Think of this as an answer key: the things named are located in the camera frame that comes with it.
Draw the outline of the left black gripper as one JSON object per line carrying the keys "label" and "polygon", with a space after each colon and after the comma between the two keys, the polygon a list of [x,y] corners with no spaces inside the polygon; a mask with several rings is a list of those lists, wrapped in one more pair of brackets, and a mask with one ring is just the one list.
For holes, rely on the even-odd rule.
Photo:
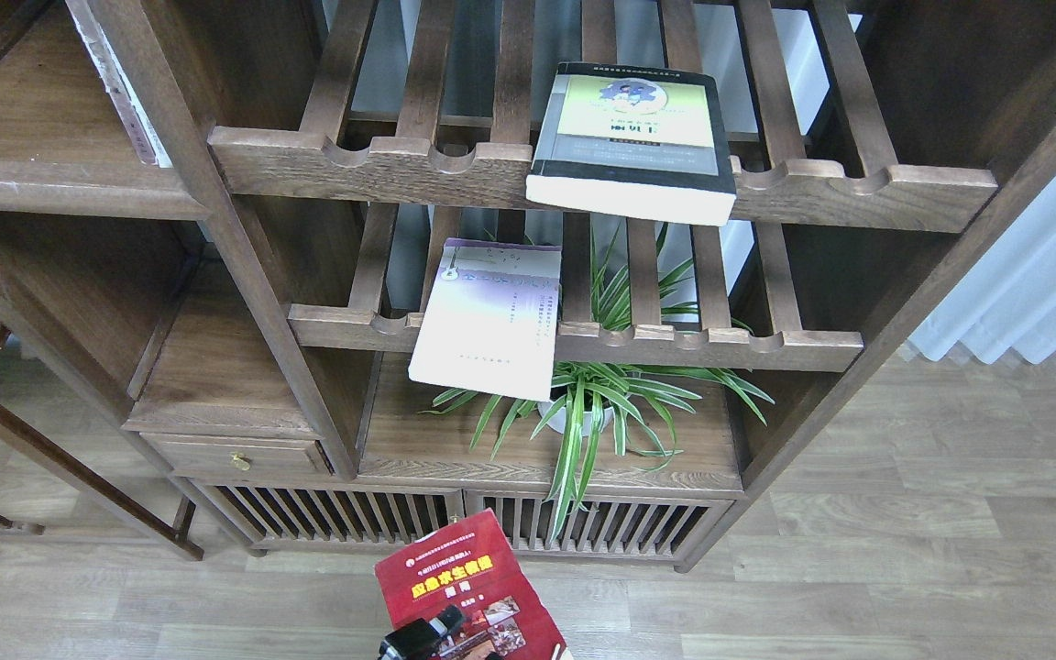
{"label": "left black gripper", "polygon": [[448,636],[461,631],[465,615],[448,604],[434,618],[414,620],[382,639],[379,659],[431,659]]}

